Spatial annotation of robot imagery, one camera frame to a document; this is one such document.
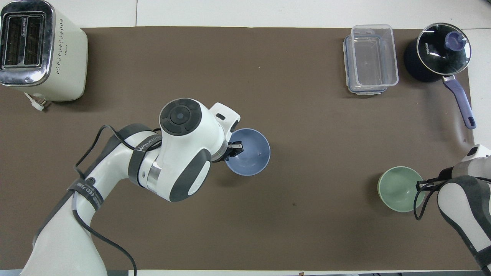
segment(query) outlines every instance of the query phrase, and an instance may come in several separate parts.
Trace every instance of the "cream toaster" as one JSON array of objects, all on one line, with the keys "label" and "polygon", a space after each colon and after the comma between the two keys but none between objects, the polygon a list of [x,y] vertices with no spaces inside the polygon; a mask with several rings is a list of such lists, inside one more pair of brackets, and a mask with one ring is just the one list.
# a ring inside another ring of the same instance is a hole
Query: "cream toaster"
[{"label": "cream toaster", "polygon": [[17,0],[1,10],[0,83],[47,101],[82,96],[87,36],[43,0]]}]

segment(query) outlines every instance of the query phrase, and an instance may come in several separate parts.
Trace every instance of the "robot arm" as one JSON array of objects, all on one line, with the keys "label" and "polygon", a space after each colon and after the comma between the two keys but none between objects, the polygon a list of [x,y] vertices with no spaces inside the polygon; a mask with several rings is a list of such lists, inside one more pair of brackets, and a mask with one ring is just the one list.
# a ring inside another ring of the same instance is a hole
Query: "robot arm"
[{"label": "robot arm", "polygon": [[[201,187],[211,162],[230,153],[239,120],[219,103],[209,110],[192,99],[172,101],[159,116],[162,136],[141,124],[123,128],[85,173],[79,171],[75,185],[90,186],[103,201],[120,180],[129,178],[169,201],[183,200]],[[69,191],[55,207],[33,242],[23,276],[107,275],[87,231],[99,207],[87,194]]]},{"label": "robot arm", "polygon": [[457,231],[479,267],[491,276],[491,151],[476,145],[460,163],[442,170],[438,208]]},{"label": "robot arm", "polygon": [[479,267],[491,275],[491,184],[464,175],[438,192],[443,218],[458,232]]}]

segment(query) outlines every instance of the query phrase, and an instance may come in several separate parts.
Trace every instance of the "white table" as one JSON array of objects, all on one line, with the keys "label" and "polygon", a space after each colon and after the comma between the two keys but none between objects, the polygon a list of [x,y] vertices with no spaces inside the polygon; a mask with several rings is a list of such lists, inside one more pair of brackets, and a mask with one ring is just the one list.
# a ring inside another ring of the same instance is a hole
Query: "white table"
[{"label": "white table", "polygon": [[[0,0],[4,6],[10,0]],[[422,29],[446,22],[465,30],[472,45],[468,66],[475,143],[491,147],[491,3],[485,0],[51,0],[80,27],[215,26],[351,28],[389,24]],[[306,275],[347,272],[306,272]],[[278,272],[142,271],[140,275],[295,275]]]}]

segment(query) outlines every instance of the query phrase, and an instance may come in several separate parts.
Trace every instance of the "black pot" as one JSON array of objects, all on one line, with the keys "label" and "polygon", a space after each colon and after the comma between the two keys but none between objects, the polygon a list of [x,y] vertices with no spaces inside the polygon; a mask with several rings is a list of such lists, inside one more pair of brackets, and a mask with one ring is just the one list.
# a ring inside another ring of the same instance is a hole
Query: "black pot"
[{"label": "black pot", "polygon": [[470,55],[469,39],[462,30],[450,24],[435,23],[424,28],[406,47],[404,65],[420,82],[443,80],[457,100],[465,126],[474,129],[476,122],[469,101],[454,76],[467,67]]},{"label": "black pot", "polygon": [[441,75],[426,67],[418,56],[417,41],[415,38],[404,50],[404,65],[413,78],[420,82],[432,83],[441,80]]}]

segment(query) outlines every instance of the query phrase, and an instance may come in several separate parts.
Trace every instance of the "pot handle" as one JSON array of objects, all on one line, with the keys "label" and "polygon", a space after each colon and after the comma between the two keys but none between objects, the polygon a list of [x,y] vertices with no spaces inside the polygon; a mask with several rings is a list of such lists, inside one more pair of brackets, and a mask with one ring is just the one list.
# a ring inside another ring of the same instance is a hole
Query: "pot handle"
[{"label": "pot handle", "polygon": [[476,121],[474,120],[474,115],[472,114],[472,109],[470,109],[469,101],[467,100],[467,95],[465,94],[462,85],[455,78],[455,76],[444,76],[443,85],[448,88],[455,96],[457,100],[457,105],[462,114],[462,119],[464,119],[465,126],[468,129],[476,128]]}]

